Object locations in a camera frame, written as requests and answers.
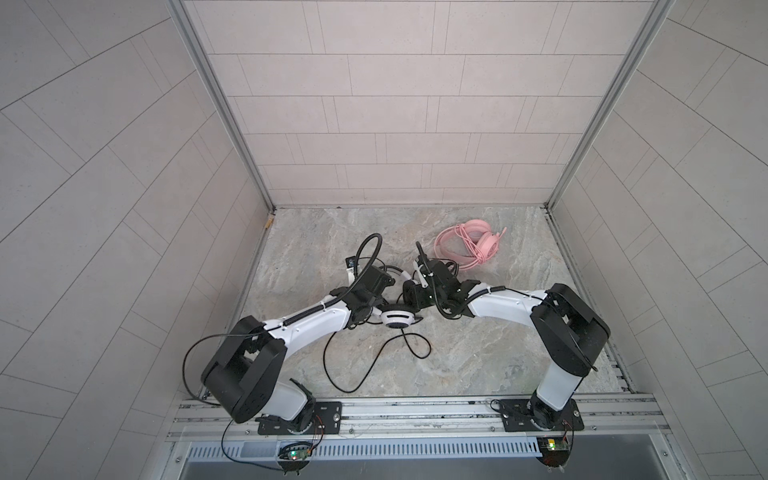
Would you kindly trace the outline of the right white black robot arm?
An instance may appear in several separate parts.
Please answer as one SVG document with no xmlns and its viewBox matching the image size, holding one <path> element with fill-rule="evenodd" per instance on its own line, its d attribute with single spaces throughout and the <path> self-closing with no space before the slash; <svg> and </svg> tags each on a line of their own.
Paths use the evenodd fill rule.
<svg viewBox="0 0 768 480">
<path fill-rule="evenodd" d="M 550 357 L 550 365 L 524 407 L 521 417 L 533 427 L 552 431 L 574 429 L 572 397 L 610 336 L 610 327 L 569 286 L 555 283 L 546 290 L 521 291 L 461 281 L 441 260 L 423 257 L 416 274 L 403 285 L 403 300 L 420 311 L 435 307 L 447 320 L 496 318 L 532 327 Z"/>
</svg>

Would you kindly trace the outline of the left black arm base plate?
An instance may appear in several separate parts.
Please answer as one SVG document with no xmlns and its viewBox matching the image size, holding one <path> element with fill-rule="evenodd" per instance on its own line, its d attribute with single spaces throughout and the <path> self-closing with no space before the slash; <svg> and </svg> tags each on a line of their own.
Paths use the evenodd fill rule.
<svg viewBox="0 0 768 480">
<path fill-rule="evenodd" d="M 259 418 L 258 434 L 266 435 L 309 435 L 312 433 L 338 434 L 342 414 L 342 403 L 310 401 L 298 415 L 286 420 L 276 415 Z"/>
</svg>

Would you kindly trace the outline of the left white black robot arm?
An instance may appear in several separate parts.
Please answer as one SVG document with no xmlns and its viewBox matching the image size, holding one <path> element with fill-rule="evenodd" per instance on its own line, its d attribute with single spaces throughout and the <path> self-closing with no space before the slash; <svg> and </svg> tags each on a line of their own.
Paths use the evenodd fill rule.
<svg viewBox="0 0 768 480">
<path fill-rule="evenodd" d="M 372 266 L 307 309 L 264 322 L 242 318 L 203 369 L 203 386 L 238 424 L 261 415 L 304 432 L 314 420 L 316 400 L 299 382 L 279 380 L 284 361 L 322 337 L 365 322 L 394 284 L 388 272 Z"/>
</svg>

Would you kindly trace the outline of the pink headphones with cable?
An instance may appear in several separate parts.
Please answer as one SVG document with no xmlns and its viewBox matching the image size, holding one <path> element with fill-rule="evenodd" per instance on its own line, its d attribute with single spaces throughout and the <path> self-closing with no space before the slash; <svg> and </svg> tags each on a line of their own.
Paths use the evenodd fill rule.
<svg viewBox="0 0 768 480">
<path fill-rule="evenodd" d="M 460 271 L 468 271 L 487 263 L 497 254 L 506 232 L 507 228 L 504 227 L 494 233 L 488 222 L 472 219 L 440 232 L 434 240 L 433 249 L 440 259 L 455 262 Z M 448 243 L 454 238 L 462 241 L 464 253 L 448 249 Z"/>
</svg>

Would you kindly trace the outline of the white black headphones with cable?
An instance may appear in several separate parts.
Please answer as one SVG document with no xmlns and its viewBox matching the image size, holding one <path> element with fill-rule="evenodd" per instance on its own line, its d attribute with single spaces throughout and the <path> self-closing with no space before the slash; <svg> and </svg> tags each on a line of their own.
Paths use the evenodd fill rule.
<svg viewBox="0 0 768 480">
<path fill-rule="evenodd" d="M 374 356 L 370 366 L 366 370 L 365 374 L 362 376 L 362 378 L 354 388 L 345 389 L 340 387 L 331 376 L 328 369 L 328 364 L 327 364 L 327 355 L 328 355 L 329 347 L 331 346 L 331 342 L 334 340 L 337 333 L 336 332 L 332 333 L 328 338 L 328 340 L 326 341 L 325 346 L 323 348 L 323 353 L 322 353 L 323 371 L 329 383 L 338 392 L 341 392 L 344 394 L 356 393 L 364 385 L 365 381 L 368 379 L 369 375 L 372 373 L 373 369 L 376 366 L 376 363 L 378 362 L 385 348 L 395 340 L 402 339 L 408 351 L 411 353 L 411 355 L 416 357 L 419 360 L 424 360 L 431 355 L 432 344 L 426 337 L 424 337 L 422 334 L 406 332 L 407 328 L 420 323 L 423 320 L 422 316 L 418 315 L 412 307 L 409 307 L 401 303 L 390 304 L 386 298 L 382 300 L 381 306 L 382 308 L 376 307 L 371 310 L 372 316 L 380 318 L 380 321 L 378 323 L 374 322 L 374 325 L 376 324 L 384 325 L 387 328 L 398 330 L 399 334 L 393 337 L 390 337 L 381 345 L 378 352 Z M 418 337 L 424 340 L 428 346 L 428 351 L 424 355 L 417 354 L 414 348 L 410 344 L 410 341 L 409 341 L 410 337 Z"/>
</svg>

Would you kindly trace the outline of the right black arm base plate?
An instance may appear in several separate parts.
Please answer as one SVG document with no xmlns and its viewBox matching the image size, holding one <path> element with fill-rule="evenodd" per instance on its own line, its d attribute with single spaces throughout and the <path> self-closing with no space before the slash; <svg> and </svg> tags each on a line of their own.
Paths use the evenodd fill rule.
<svg viewBox="0 0 768 480">
<path fill-rule="evenodd" d="M 538 398 L 492 400 L 490 408 L 501 419 L 506 432 L 565 432 L 583 431 L 584 422 L 579 407 L 570 399 L 562 410 Z"/>
</svg>

